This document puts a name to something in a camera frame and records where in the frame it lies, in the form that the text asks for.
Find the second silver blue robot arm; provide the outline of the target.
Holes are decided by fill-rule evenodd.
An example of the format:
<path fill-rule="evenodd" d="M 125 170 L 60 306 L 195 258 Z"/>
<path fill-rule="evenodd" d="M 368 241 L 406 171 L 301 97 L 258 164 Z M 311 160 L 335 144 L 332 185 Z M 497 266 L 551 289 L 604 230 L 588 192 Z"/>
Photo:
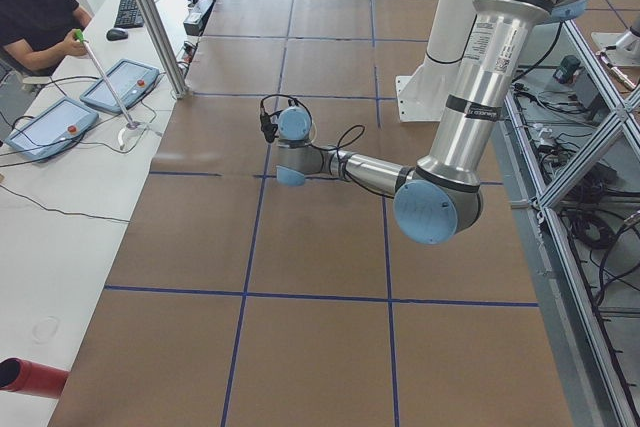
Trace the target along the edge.
<path fill-rule="evenodd" d="M 587 0 L 439 0 L 423 64 L 402 82 L 398 97 L 419 108 L 441 101 L 429 153 L 401 166 L 348 151 L 343 143 L 316 146 L 309 110 L 296 99 L 263 115 L 266 138 L 277 146 L 277 180 L 302 185 L 331 175 L 388 196 L 402 232 L 439 244 L 471 227 L 482 212 L 477 175 L 494 124 L 532 30 L 581 15 Z"/>

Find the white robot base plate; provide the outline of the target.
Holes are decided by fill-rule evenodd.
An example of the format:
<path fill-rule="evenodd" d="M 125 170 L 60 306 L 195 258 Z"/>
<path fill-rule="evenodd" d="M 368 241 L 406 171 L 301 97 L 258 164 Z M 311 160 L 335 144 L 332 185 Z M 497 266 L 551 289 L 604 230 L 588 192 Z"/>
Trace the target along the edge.
<path fill-rule="evenodd" d="M 395 78 L 401 122 L 438 122 L 444 111 L 447 68 L 427 61 L 411 75 Z"/>

